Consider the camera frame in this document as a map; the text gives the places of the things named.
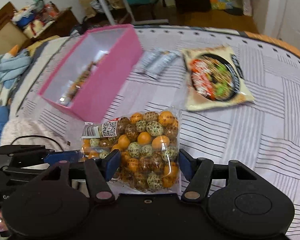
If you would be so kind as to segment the large coated peanut bag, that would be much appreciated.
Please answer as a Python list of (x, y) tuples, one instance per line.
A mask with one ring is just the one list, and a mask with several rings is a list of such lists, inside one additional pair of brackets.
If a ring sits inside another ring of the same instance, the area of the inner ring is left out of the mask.
[(91, 61), (88, 65), (84, 66), (83, 70), (75, 81), (69, 80), (66, 85), (66, 90), (61, 95), (58, 100), (58, 103), (62, 106), (70, 105), (71, 101), (74, 99), (76, 94), (82, 89), (87, 79), (95, 70), (97, 70), (100, 62), (108, 55), (107, 51), (100, 51), (97, 54), (96, 61)]

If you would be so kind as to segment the beige noodle meal packet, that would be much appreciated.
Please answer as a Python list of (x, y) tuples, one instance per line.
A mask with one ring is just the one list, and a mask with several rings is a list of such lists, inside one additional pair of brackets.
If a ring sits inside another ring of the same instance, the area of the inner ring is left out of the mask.
[(230, 46), (182, 50), (187, 68), (185, 107), (197, 112), (224, 108), (255, 100)]

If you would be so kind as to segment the striped patterned bed sheet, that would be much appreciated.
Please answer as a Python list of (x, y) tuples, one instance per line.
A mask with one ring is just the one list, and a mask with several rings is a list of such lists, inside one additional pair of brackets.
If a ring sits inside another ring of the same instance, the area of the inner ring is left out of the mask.
[[(229, 45), (255, 100), (226, 108), (182, 113), (180, 146), (193, 157), (218, 164), (236, 159), (285, 193), (295, 217), (287, 231), (300, 239), (300, 51), (271, 37), (213, 28), (135, 27), (144, 50)], [(39, 121), (72, 148), (80, 144), (83, 122), (43, 100), (38, 90), (79, 38), (46, 43), (16, 92), (10, 118)], [(132, 71), (102, 121), (138, 111), (183, 105), (186, 68), (177, 59), (158, 81)]]

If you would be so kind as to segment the small coated peanut bag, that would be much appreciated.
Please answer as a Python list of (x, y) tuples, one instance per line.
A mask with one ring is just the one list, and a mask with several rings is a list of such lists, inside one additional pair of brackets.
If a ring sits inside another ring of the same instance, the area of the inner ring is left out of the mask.
[(135, 112), (103, 123), (86, 122), (81, 160), (105, 160), (119, 151), (121, 160), (110, 180), (123, 192), (179, 193), (179, 139), (182, 112), (172, 106)]

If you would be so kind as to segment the pink cardboard storage box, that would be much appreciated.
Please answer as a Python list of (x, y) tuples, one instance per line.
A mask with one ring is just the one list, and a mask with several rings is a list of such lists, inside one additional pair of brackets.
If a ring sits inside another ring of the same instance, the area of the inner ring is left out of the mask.
[[(142, 47), (133, 25), (90, 29), (63, 57), (38, 94), (66, 115), (100, 122), (141, 55)], [(91, 63), (90, 75), (73, 99), (63, 105), (62, 95)]]

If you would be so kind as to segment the light blue goose plush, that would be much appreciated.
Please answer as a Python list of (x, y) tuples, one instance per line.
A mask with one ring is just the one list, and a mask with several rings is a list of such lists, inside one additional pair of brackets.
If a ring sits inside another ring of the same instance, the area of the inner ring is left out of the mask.
[(19, 50), (14, 46), (9, 52), (0, 55), (0, 106), (6, 106), (21, 75), (32, 61), (28, 49)]

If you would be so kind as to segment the white paper bag floor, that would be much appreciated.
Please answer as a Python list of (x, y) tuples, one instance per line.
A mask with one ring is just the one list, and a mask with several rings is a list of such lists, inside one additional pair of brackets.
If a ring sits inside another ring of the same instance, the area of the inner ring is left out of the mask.
[(253, 15), (253, 8), (251, 6), (251, 0), (242, 0), (243, 4), (243, 14), (245, 16), (252, 16)]

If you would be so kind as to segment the white fluffy blanket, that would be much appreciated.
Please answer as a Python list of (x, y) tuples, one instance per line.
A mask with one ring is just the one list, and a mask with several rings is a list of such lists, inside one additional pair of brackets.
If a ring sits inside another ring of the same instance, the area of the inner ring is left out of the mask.
[(70, 150), (65, 139), (42, 123), (29, 118), (10, 119), (2, 129), (0, 146), (45, 145), (55, 151)]

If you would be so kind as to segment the dark wooden nightstand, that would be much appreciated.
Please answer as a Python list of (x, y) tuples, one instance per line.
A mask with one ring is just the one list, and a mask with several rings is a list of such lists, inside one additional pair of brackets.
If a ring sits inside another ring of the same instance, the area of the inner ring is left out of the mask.
[(54, 21), (47, 23), (39, 34), (24, 42), (23, 47), (28, 47), (34, 44), (34, 42), (41, 41), (55, 35), (59, 37), (69, 36), (71, 29), (76, 25), (79, 25), (77, 18), (74, 16), (71, 8), (67, 8), (61, 11)]

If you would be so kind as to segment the grey snack bar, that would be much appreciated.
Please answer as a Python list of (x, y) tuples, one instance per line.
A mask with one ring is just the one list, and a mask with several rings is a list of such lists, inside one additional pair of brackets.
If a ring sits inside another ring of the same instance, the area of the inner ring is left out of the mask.
[(145, 73), (162, 56), (163, 50), (145, 50), (139, 61), (134, 66), (134, 72), (138, 74)]
[(180, 56), (181, 54), (177, 51), (164, 51), (146, 68), (145, 74), (157, 80), (164, 70)]

